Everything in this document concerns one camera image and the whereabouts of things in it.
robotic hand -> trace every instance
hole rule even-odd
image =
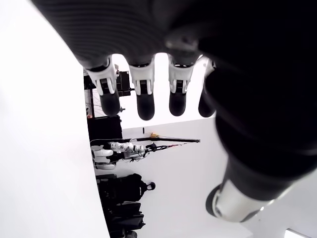
[[[88,70],[100,96],[111,98],[103,106],[111,108],[110,114],[119,110],[112,54],[123,54],[131,65],[143,119],[154,114],[154,54],[171,55],[170,110],[176,116],[185,109],[195,57],[212,60],[214,71],[206,76],[199,111],[208,116],[217,110],[217,132],[229,156],[222,184],[207,198],[206,209],[213,216],[246,221],[316,169],[313,2],[33,3]]]

black equipment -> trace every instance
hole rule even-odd
[[[33,0],[93,77],[103,109],[119,110],[113,53],[136,72],[138,112],[154,114],[152,56],[175,70],[207,56],[201,104],[229,161],[207,199],[212,215],[246,221],[317,167],[316,6],[313,1]],[[174,115],[184,111],[185,78],[170,78]]]

